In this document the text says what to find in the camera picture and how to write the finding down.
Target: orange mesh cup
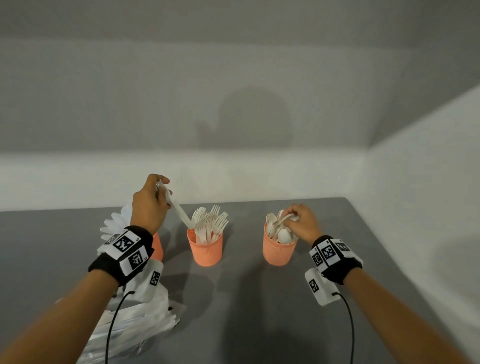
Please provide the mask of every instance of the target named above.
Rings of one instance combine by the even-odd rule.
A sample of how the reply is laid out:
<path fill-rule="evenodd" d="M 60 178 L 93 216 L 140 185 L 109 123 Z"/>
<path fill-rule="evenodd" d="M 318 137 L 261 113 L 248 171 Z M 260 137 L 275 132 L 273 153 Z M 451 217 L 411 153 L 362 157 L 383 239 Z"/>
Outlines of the orange mesh cup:
<path fill-rule="evenodd" d="M 214 264 L 217 264 L 222 258 L 223 234 L 220 235 L 220 237 L 213 243 L 206 245 L 196 244 L 196 236 L 195 230 L 187 230 L 187 237 L 188 241 L 190 242 L 190 248 L 192 249 L 195 262 L 202 267 L 210 267 Z"/>
<path fill-rule="evenodd" d="M 154 248 L 155 250 L 150 259 L 156 259 L 161 262 L 163 259 L 163 249 L 160 238 L 158 237 L 158 232 L 156 232 L 153 236 L 152 248 Z"/>
<path fill-rule="evenodd" d="M 298 238 L 290 244 L 280 244 L 270 239 L 266 233 L 267 224 L 264 226 L 264 248 L 265 260 L 273 266 L 284 266 L 292 258 L 293 250 L 297 245 Z"/>

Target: hand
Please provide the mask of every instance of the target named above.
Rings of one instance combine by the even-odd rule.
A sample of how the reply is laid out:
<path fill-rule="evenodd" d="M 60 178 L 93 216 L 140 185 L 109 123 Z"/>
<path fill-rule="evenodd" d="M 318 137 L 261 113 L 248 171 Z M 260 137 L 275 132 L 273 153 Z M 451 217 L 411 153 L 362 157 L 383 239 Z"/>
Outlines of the hand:
<path fill-rule="evenodd" d="M 312 245 L 315 240 L 323 235 L 318 226 L 317 218 L 307 206 L 292 205 L 282 213 L 282 216 L 286 214 L 296 214 L 299 217 L 298 221 L 293 221 L 288 218 L 283 223 L 287 228 L 292 230 L 295 235 L 305 240 L 308 244 Z"/>
<path fill-rule="evenodd" d="M 152 235 L 163 224 L 167 210 L 170 209 L 165 200 L 165 187 L 162 187 L 158 192 L 156 190 L 155 185 L 160 180 L 164 184 L 170 183 L 167 177 L 159 174 L 150 174 L 143 188 L 133 194 L 130 225 L 147 229 Z"/>

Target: table surface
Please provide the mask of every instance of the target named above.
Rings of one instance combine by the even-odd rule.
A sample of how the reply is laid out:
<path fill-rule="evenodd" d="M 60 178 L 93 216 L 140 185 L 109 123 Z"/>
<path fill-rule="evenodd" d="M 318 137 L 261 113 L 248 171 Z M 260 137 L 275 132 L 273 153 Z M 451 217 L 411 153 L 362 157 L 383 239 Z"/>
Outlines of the table surface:
<path fill-rule="evenodd" d="M 308 204 L 325 233 L 344 240 L 365 269 L 392 293 L 444 330 L 412 283 L 402 274 L 347 199 L 295 201 Z M 300 241 L 290 262 L 269 265 L 262 256 L 269 212 L 292 201 L 221 203 L 230 224 L 224 252 L 213 267 L 193 260 L 186 227 L 170 212 L 159 231 L 165 251 L 160 282 L 170 298 L 187 305 L 178 325 L 155 338 L 140 356 L 114 363 L 348 363 L 351 329 L 343 301 L 320 307 L 305 281 L 313 262 Z M 184 205 L 191 216 L 200 205 Z M 203 205 L 209 209 L 212 205 Z M 98 230 L 118 208 L 0 213 L 3 246 L 0 348 L 40 310 L 60 298 L 86 272 L 101 243 Z M 351 300 L 355 363 L 394 363 Z"/>

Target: forearm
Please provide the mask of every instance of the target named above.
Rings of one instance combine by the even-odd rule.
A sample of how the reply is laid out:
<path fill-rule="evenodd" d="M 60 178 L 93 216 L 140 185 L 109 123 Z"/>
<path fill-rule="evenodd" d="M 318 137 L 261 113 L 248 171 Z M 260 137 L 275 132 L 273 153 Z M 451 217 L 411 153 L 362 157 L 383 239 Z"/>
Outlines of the forearm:
<path fill-rule="evenodd" d="M 76 363 L 117 288 L 112 276 L 93 270 L 0 355 L 0 364 Z"/>
<path fill-rule="evenodd" d="M 362 269 L 351 270 L 344 284 L 399 363 L 469 363 L 423 319 Z"/>

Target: black cable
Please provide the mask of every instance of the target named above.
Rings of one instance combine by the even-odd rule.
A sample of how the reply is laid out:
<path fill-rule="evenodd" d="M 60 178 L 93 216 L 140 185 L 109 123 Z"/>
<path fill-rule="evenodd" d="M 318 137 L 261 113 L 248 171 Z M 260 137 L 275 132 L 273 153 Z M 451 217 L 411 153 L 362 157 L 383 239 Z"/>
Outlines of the black cable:
<path fill-rule="evenodd" d="M 125 300 L 125 298 L 127 298 L 127 296 L 129 294 L 134 294 L 134 293 L 135 293 L 135 291 L 130 291 L 123 296 L 123 298 L 121 299 L 121 301 L 120 301 L 120 303 L 117 307 L 117 310 L 115 311 L 115 314 L 113 315 L 112 323 L 110 324 L 110 328 L 108 329 L 107 345 L 105 347 L 105 364 L 108 364 L 108 346 L 110 344 L 110 335 L 112 334 L 113 323 L 115 322 L 115 318 L 117 317 L 117 313 L 119 312 L 120 306 L 123 303 L 123 301 Z"/>
<path fill-rule="evenodd" d="M 350 307 L 347 303 L 347 300 L 345 299 L 345 297 L 343 297 L 340 293 L 338 292 L 335 292 L 335 293 L 332 293 L 332 296 L 340 296 L 342 297 L 342 300 L 343 302 L 345 302 L 345 304 L 347 305 L 347 309 L 348 309 L 348 314 L 350 315 L 350 323 L 352 324 L 352 352 L 350 354 L 350 364 L 353 364 L 353 352 L 355 350 L 355 329 L 353 327 L 353 317 L 352 317 L 352 312 L 350 311 Z"/>

